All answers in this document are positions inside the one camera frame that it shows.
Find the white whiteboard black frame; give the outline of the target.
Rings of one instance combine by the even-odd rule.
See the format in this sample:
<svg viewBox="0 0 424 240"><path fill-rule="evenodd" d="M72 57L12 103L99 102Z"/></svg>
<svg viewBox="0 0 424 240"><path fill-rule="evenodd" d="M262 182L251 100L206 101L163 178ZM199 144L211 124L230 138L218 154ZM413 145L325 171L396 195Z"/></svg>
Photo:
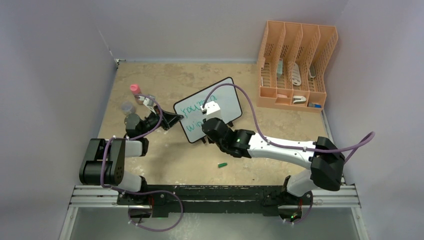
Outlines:
<svg viewBox="0 0 424 240"><path fill-rule="evenodd" d="M193 144L205 137L202 124L206 115L201 112L201 106L204 102L213 101L217 103L221 110L222 120L225 123L232 122L242 116L243 111L235 87L226 85L214 90L214 87L218 85L233 83L234 80L227 77L178 100L173 105L174 112L183 116L180 124L189 143Z"/></svg>

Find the green marker cap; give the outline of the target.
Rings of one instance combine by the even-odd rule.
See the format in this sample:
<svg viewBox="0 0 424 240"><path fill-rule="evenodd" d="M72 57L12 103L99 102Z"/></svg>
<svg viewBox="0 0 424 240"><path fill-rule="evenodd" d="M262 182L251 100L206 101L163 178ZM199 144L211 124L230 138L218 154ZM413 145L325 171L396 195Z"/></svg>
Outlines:
<svg viewBox="0 0 424 240"><path fill-rule="evenodd" d="M223 163L219 163L218 164L218 168L223 168L223 167L225 167L225 166L227 166L228 164L226 163L226 162L223 162Z"/></svg>

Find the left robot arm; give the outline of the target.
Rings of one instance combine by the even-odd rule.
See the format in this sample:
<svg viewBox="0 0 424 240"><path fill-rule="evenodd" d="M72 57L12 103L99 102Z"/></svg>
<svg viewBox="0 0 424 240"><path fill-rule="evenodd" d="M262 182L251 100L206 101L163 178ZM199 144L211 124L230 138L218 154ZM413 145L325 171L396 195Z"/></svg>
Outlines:
<svg viewBox="0 0 424 240"><path fill-rule="evenodd" d="M155 110L145 118L131 113L124 119L126 134L109 141L105 138L89 140L79 170L79 180L84 185L117 188L127 191L138 205L146 203L149 191L144 177L125 170L125 159L144 157L149 148L146 134L160 127L169 130L184 118L183 115Z"/></svg>

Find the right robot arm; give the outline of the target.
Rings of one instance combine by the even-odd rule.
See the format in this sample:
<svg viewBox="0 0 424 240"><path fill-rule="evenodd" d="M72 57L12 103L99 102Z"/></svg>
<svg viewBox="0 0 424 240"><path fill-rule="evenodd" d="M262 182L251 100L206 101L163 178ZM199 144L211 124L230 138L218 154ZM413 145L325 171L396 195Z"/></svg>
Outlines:
<svg viewBox="0 0 424 240"><path fill-rule="evenodd" d="M345 157L327 137L316 141L262 138L252 130L232 130L216 117L206 120L201 129L211 143L232 157L267 158L303 167L302 172L286 179L280 191L288 204L316 188L333 192L341 188Z"/></svg>

